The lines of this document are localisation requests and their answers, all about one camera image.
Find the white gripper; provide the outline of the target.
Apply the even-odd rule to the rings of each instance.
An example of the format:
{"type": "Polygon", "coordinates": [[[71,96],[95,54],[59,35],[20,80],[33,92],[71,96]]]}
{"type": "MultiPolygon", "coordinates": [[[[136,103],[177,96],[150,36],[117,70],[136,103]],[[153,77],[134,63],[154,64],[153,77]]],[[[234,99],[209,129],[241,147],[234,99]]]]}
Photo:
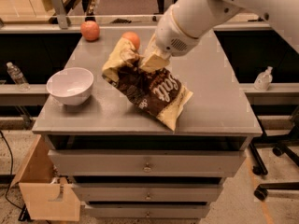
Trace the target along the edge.
{"type": "Polygon", "coordinates": [[[152,35],[138,68],[142,72],[153,73],[170,64],[170,57],[183,56],[199,42],[198,37],[187,35],[175,19],[172,5],[160,18],[155,35],[152,35]]]}

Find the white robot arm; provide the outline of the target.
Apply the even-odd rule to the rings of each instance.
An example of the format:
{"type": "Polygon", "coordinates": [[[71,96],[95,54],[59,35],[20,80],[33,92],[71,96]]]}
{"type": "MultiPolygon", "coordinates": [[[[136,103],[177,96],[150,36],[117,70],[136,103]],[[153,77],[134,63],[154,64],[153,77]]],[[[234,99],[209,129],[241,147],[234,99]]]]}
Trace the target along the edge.
{"type": "Polygon", "coordinates": [[[299,0],[177,0],[159,19],[141,70],[152,73],[196,47],[210,29],[239,12],[258,15],[294,50],[299,52],[299,0]]]}

